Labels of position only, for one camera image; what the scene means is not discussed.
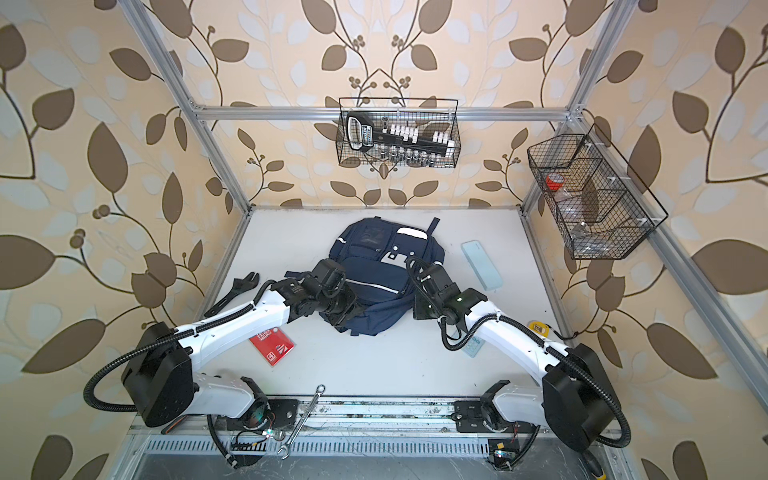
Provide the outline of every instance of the silver wrench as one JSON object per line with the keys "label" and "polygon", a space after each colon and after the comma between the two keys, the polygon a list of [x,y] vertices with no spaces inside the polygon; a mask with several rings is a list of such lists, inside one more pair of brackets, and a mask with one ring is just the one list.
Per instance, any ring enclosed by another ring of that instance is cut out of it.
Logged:
{"label": "silver wrench", "polygon": [[310,413],[312,413],[312,411],[315,409],[315,406],[317,405],[317,401],[320,399],[320,396],[325,391],[326,391],[325,385],[317,386],[317,389],[315,390],[315,396],[312,397],[312,402],[310,402],[310,404],[306,407],[306,410],[304,411],[304,415],[302,415],[301,419],[296,424],[296,426],[293,427],[293,431],[290,433],[290,437],[288,437],[288,441],[283,443],[283,445],[277,451],[278,455],[281,452],[285,452],[285,455],[283,455],[283,460],[285,460],[290,456],[290,448],[291,448],[291,445],[293,445],[293,441],[296,440],[297,436],[299,436],[299,432],[301,432],[301,428],[304,427],[304,423],[306,423],[306,420],[310,417]]}

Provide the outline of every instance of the navy blue backpack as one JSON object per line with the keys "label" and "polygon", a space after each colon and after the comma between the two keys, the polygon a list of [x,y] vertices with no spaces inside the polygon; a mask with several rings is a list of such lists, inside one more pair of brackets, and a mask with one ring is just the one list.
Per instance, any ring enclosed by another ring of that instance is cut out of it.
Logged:
{"label": "navy blue backpack", "polygon": [[344,230],[329,257],[345,268],[346,281],[367,308],[340,332],[349,329],[353,336],[374,336],[413,308],[415,291],[406,272],[406,257],[442,263],[445,251],[432,236],[439,221],[435,218],[427,230],[421,230],[374,217]]}

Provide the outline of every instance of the red notebook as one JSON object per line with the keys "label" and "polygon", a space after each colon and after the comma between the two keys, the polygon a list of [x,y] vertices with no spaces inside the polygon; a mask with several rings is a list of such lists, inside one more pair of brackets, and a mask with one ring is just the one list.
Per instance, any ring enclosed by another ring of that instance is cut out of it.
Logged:
{"label": "red notebook", "polygon": [[256,336],[252,336],[250,341],[271,366],[275,366],[280,359],[293,349],[293,342],[278,328],[266,330]]}

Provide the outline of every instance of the floral wallpaper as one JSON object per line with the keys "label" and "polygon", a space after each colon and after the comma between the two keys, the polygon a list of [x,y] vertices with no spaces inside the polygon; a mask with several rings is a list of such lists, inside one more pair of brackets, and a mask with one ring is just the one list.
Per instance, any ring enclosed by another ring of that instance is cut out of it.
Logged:
{"label": "floral wallpaper", "polygon": [[585,117],[661,199],[677,239],[766,351],[768,6],[639,6]]}
{"label": "floral wallpaper", "polygon": [[[531,186],[525,149],[549,136],[546,122],[459,124],[457,168],[339,165],[336,125],[310,121],[220,121],[214,131],[258,207],[490,207],[518,205]],[[207,185],[217,195],[215,177]]]}
{"label": "floral wallpaper", "polygon": [[2,2],[0,45],[3,476],[103,478],[133,416],[84,384],[189,321],[240,213],[114,1]]}
{"label": "floral wallpaper", "polygon": [[547,207],[530,218],[575,342],[598,353],[621,400],[641,475],[763,478],[768,417],[653,247],[574,261]]}
{"label": "floral wallpaper", "polygon": [[607,0],[146,0],[195,101],[564,107]]}

